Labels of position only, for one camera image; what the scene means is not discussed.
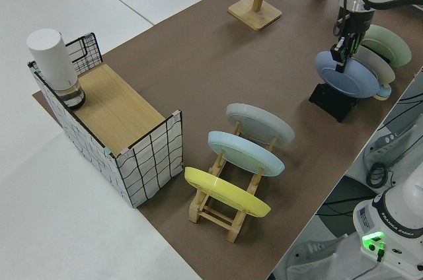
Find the light green plate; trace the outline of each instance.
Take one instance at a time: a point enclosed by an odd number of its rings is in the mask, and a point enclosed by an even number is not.
[[[389,60],[391,67],[401,67],[411,60],[411,50],[400,36],[392,31],[370,25],[362,41],[362,45]]]

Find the white cylindrical container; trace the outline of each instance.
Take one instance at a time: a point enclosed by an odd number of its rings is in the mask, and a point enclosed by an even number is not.
[[[54,29],[39,29],[26,39],[44,80],[70,108],[85,101],[85,93],[67,53],[61,34]]]

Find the metal wire grid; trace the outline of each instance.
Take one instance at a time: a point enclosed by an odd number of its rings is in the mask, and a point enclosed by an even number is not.
[[[102,62],[93,33],[66,47],[78,75]],[[132,207],[153,197],[182,171],[182,112],[175,112],[115,157],[47,85],[36,62],[28,66],[66,135]]]
[[[116,159],[134,207],[182,171],[182,113],[169,117]]]
[[[97,39],[93,32],[69,42],[66,44],[66,49],[77,75],[103,62]],[[29,62],[28,66],[33,68],[37,74],[44,79],[35,61]]]

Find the blue plate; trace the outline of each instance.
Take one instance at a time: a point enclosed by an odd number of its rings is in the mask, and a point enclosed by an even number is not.
[[[336,72],[336,62],[329,51],[316,56],[316,70],[320,77],[331,87],[341,93],[355,97],[367,98],[379,92],[379,82],[366,67],[354,59],[349,59],[343,73]]]
[[[245,138],[211,131],[208,142],[215,153],[223,151],[225,160],[249,172],[259,173],[260,169],[264,169],[263,176],[278,176],[285,169],[277,156]]]

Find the wooden board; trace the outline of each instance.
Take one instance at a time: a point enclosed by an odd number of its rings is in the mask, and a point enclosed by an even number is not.
[[[240,0],[229,7],[231,15],[237,17],[243,23],[249,25],[254,30],[262,30],[275,20],[279,19],[282,12],[267,2],[263,1],[259,11],[253,11],[254,0]]]
[[[165,120],[105,63],[79,82],[87,99],[75,114],[115,156]]]

